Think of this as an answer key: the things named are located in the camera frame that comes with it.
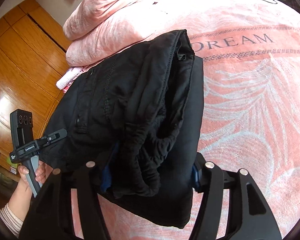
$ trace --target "black fabric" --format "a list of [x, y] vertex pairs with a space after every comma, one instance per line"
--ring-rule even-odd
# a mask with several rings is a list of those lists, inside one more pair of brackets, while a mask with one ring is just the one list
[[99, 193], [109, 201], [151, 222], [183, 228], [190, 219], [193, 191], [191, 171], [197, 153], [203, 112], [203, 64], [195, 57], [191, 89], [177, 140], [158, 168], [161, 187], [157, 195], [126, 195], [115, 199], [111, 192]]
[[45, 135], [65, 128], [65, 139], [40, 153], [53, 168], [73, 171], [98, 158], [110, 166], [115, 197], [158, 193], [157, 168], [182, 126], [194, 52], [186, 30], [136, 44], [79, 76], [62, 98]]
[[[65, 128], [67, 138], [40, 152], [40, 159], [62, 171], [91, 160], [101, 169], [109, 164], [112, 186], [101, 192], [100, 172], [92, 178], [96, 192], [156, 224], [183, 228], [192, 206], [202, 67], [186, 30], [104, 60], [62, 98], [44, 134]], [[119, 151], [110, 160], [115, 145]]]

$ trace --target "bed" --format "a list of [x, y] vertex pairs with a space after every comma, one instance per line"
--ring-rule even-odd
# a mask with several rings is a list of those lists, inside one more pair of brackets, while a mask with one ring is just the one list
[[[300, 219], [300, 14], [277, 0], [159, 0], [152, 6], [160, 18], [140, 41], [186, 29], [204, 60], [198, 151], [222, 169], [246, 168], [286, 236]], [[81, 43], [72, 54], [77, 58], [64, 91], [102, 60], [78, 64], [83, 50]], [[218, 237], [225, 234], [228, 196], [225, 191]], [[182, 240], [189, 238], [201, 196], [194, 192], [184, 229], [155, 225], [101, 196], [99, 201], [112, 239]], [[75, 190], [72, 208], [76, 235], [83, 238]]]

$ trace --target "human hand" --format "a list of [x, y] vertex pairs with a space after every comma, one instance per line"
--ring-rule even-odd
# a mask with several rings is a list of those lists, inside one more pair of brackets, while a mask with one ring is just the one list
[[[29, 170], [27, 169], [27, 167], [20, 165], [20, 166], [18, 166], [18, 170], [19, 170], [22, 182], [24, 182], [27, 186], [29, 186], [29, 183], [26, 178], [26, 174], [29, 174]], [[37, 168], [37, 170], [35, 172], [35, 175], [36, 175], [35, 180], [42, 184], [45, 183], [46, 179], [48, 178], [48, 176], [50, 175], [52, 170], [53, 170], [52, 167], [50, 167], [49, 165], [45, 164], [42, 161], [39, 161], [39, 167]]]

